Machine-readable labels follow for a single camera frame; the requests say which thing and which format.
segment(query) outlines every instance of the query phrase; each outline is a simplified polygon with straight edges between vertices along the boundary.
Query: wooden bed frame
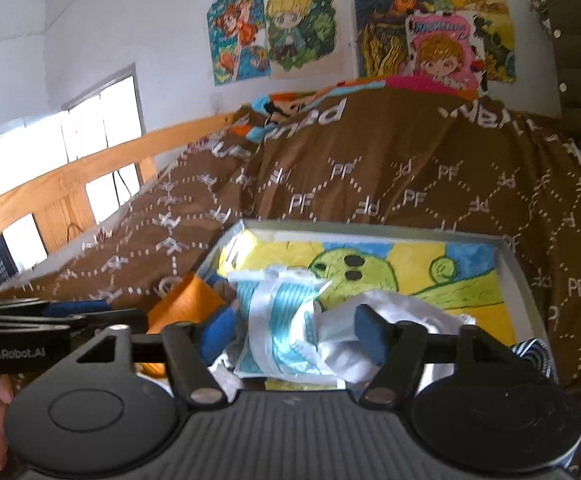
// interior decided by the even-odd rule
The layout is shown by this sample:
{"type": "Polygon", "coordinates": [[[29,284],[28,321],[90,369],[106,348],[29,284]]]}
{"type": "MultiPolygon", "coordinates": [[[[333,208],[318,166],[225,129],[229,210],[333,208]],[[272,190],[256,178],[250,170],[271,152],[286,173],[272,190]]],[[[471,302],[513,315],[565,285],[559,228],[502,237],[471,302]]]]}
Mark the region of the wooden bed frame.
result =
{"type": "Polygon", "coordinates": [[[32,213],[46,252],[58,250],[68,243],[69,226],[86,231],[95,225],[86,195],[88,182],[135,164],[143,184],[157,174],[155,155],[221,130],[232,123],[233,116],[216,115],[148,133],[71,162],[4,193],[0,196],[0,234],[32,213]]]}

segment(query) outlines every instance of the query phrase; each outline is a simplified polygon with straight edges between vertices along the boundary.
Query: paper drawing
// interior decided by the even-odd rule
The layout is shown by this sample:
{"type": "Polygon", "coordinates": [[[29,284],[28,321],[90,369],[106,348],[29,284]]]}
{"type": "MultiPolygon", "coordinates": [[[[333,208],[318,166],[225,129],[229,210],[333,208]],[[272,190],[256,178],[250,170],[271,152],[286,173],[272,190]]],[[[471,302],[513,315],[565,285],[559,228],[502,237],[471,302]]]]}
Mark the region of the paper drawing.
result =
{"type": "Polygon", "coordinates": [[[516,342],[496,270],[496,250],[487,244],[403,241],[252,243],[253,234],[238,235],[249,243],[232,244],[219,257],[220,275],[231,270],[260,270],[271,265],[299,267],[331,282],[319,296],[324,310],[336,308],[368,290],[414,296],[448,314],[466,314],[506,344],[516,342]]]}
{"type": "Polygon", "coordinates": [[[215,85],[270,75],[264,0],[218,0],[208,11],[215,85]]]}
{"type": "Polygon", "coordinates": [[[448,87],[485,91],[483,40],[467,11],[415,13],[406,20],[408,51],[416,75],[448,87]]]}
{"type": "Polygon", "coordinates": [[[477,32],[483,37],[488,79],[515,81],[515,33],[506,0],[437,0],[435,6],[478,12],[477,32]]]}
{"type": "Polygon", "coordinates": [[[434,0],[355,0],[361,77],[404,74],[408,64],[405,20],[434,10],[434,0]]]}
{"type": "Polygon", "coordinates": [[[341,68],[334,0],[264,0],[273,79],[341,68]]]}

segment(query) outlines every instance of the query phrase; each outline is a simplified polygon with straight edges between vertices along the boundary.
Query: black cable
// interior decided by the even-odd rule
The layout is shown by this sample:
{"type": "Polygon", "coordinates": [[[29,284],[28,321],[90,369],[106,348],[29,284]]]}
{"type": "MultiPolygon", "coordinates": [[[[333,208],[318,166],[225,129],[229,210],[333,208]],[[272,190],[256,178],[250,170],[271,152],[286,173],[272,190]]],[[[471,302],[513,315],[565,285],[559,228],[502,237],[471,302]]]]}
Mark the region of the black cable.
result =
{"type": "Polygon", "coordinates": [[[68,243],[70,241],[70,228],[71,227],[74,227],[75,229],[77,229],[79,231],[80,235],[84,234],[84,230],[81,229],[80,226],[78,226],[74,222],[71,222],[70,224],[68,224],[68,228],[66,229],[66,243],[68,243]]]}
{"type": "Polygon", "coordinates": [[[130,192],[130,188],[128,187],[128,185],[126,184],[126,181],[124,180],[124,178],[122,177],[122,174],[120,173],[120,170],[115,170],[114,173],[117,173],[117,176],[122,180],[122,184],[124,185],[124,187],[126,188],[126,191],[128,191],[128,199],[130,200],[130,197],[132,196],[132,193],[130,192]]]}
{"type": "Polygon", "coordinates": [[[122,201],[120,200],[120,192],[119,190],[117,190],[117,181],[115,180],[115,172],[113,171],[110,176],[112,176],[112,185],[115,188],[115,196],[117,197],[117,208],[120,208],[122,207],[122,201]]]}

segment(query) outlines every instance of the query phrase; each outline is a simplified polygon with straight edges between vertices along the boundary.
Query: anime character drawing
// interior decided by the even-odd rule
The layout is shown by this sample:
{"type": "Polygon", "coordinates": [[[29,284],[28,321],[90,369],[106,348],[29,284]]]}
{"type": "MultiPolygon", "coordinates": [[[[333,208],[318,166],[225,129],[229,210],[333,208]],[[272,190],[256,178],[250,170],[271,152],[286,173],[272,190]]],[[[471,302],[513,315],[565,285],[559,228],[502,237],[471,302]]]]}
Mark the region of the anime character drawing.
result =
{"type": "Polygon", "coordinates": [[[483,40],[473,13],[415,14],[406,23],[413,73],[437,83],[478,91],[485,82],[483,40]]]}
{"type": "Polygon", "coordinates": [[[451,88],[466,90],[466,84],[451,78],[464,66],[464,49],[455,40],[444,34],[433,34],[425,38],[417,51],[419,74],[430,76],[433,81],[451,88]]]}
{"type": "Polygon", "coordinates": [[[264,39],[264,0],[218,0],[208,11],[216,84],[269,75],[264,39]]]}
{"type": "Polygon", "coordinates": [[[270,57],[283,70],[332,54],[337,24],[333,0],[267,0],[270,57]]]}
{"type": "Polygon", "coordinates": [[[435,6],[478,12],[477,33],[484,42],[488,79],[515,81],[515,34],[506,0],[436,0],[435,6]]]}
{"type": "Polygon", "coordinates": [[[355,0],[357,56],[362,77],[405,73],[408,50],[405,19],[433,10],[433,0],[355,0]]]}

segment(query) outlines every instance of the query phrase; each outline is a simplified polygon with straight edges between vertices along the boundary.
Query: cartoon drawing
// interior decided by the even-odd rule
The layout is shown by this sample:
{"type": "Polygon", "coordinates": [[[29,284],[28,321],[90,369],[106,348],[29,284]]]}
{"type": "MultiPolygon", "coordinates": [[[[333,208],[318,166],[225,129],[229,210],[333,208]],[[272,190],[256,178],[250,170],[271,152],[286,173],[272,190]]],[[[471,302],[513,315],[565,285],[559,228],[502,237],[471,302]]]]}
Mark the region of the cartoon drawing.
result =
{"type": "Polygon", "coordinates": [[[483,40],[468,12],[415,14],[406,20],[413,73],[445,86],[478,91],[485,85],[483,40]]]}
{"type": "Polygon", "coordinates": [[[403,241],[264,242],[246,231],[222,251],[218,272],[302,267],[331,285],[319,296],[323,309],[372,289],[414,296],[449,314],[466,314],[506,344],[516,342],[489,244],[403,241]]]}
{"type": "Polygon", "coordinates": [[[434,0],[355,0],[359,75],[402,75],[408,63],[405,19],[434,0]]]}
{"type": "Polygon", "coordinates": [[[475,23],[483,38],[488,79],[515,81],[515,33],[506,0],[436,0],[435,7],[478,12],[475,23]]]}
{"type": "Polygon", "coordinates": [[[266,0],[270,59],[283,70],[332,54],[337,37],[333,0],[266,0]]]}
{"type": "Polygon", "coordinates": [[[218,0],[208,11],[215,84],[270,74],[264,48],[264,0],[218,0]]]}
{"type": "Polygon", "coordinates": [[[330,286],[319,297],[321,306],[327,310],[374,288],[398,291],[395,271],[387,261],[354,248],[319,254],[308,270],[318,278],[331,280],[330,286]]]}

